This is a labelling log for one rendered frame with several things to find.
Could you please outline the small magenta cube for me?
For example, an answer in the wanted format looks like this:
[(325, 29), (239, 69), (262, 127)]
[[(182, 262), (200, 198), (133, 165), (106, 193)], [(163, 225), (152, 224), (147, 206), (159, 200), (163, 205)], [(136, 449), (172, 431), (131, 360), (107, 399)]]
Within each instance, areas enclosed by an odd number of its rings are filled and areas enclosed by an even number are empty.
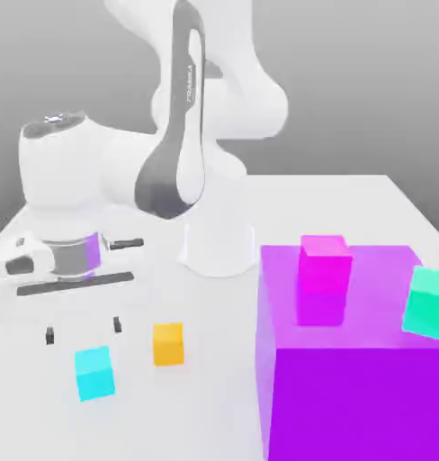
[(340, 235), (303, 235), (297, 273), (296, 322), (336, 327), (343, 323), (354, 255)]

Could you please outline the small green cube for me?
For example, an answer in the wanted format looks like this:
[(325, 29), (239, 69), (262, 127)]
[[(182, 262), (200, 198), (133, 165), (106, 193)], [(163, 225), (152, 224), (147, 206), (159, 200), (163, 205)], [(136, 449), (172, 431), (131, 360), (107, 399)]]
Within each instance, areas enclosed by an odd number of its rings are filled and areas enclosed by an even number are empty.
[(439, 270), (414, 267), (402, 329), (439, 340)]

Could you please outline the small orange cube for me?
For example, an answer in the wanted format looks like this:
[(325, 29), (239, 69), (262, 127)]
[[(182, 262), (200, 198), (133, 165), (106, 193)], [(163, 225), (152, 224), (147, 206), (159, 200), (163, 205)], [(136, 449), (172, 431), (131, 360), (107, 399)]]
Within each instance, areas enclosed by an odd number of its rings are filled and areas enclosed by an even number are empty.
[(156, 366), (177, 366), (184, 363), (181, 322), (153, 325), (153, 357)]

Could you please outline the large purple box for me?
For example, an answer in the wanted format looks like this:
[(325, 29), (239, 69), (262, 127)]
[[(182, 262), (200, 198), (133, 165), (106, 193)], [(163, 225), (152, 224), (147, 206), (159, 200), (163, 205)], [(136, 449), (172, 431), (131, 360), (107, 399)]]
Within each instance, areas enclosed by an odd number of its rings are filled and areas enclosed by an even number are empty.
[(406, 246), (355, 246), (338, 326), (296, 320), (300, 250), (264, 246), (255, 379), (265, 461), (439, 461), (439, 340), (402, 329)]

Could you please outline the small cyan cube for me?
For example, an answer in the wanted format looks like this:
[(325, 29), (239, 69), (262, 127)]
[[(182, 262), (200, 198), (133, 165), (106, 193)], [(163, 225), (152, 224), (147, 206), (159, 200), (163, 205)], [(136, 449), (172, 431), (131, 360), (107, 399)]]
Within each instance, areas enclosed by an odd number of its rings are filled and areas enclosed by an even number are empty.
[(77, 351), (74, 364), (81, 402), (115, 394), (112, 361), (107, 346)]

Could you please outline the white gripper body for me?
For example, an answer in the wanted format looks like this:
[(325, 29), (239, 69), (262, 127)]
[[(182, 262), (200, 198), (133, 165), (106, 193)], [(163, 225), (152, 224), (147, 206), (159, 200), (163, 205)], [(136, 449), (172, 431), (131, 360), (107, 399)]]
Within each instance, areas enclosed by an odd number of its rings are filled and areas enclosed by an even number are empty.
[(133, 271), (90, 277), (83, 281), (23, 284), (0, 278), (0, 323), (55, 324), (75, 319), (122, 317), (139, 309), (147, 295), (147, 278)]

